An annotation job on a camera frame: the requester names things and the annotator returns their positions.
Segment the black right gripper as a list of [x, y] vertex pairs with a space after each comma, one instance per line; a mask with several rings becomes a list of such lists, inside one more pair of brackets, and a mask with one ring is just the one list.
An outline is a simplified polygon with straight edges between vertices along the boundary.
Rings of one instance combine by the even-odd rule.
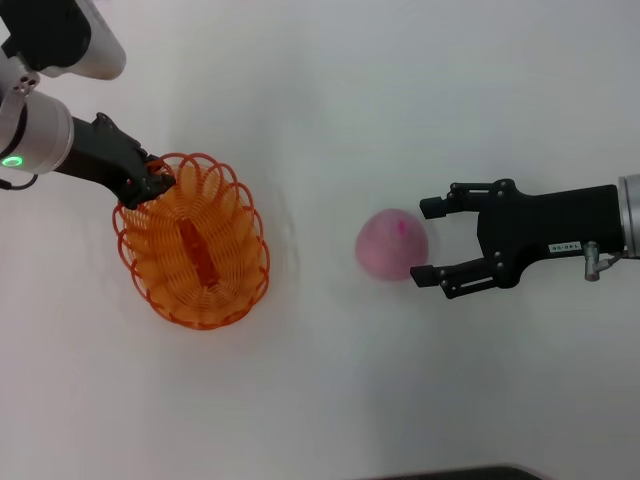
[[456, 265], [412, 267], [410, 275], [419, 288], [440, 287], [448, 299], [454, 299], [496, 287], [513, 288], [533, 263], [581, 257], [590, 242], [601, 253], [621, 252], [614, 185], [542, 195], [524, 194], [511, 180], [492, 187], [490, 183], [452, 183], [445, 197], [419, 202], [425, 219], [479, 212], [477, 238], [484, 255]]

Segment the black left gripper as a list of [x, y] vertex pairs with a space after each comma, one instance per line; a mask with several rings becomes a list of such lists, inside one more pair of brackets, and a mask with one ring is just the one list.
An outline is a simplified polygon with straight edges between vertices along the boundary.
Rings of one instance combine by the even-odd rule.
[[54, 171], [110, 190], [127, 209], [152, 201], [176, 180], [165, 162], [99, 112], [91, 122], [73, 118], [73, 140]]

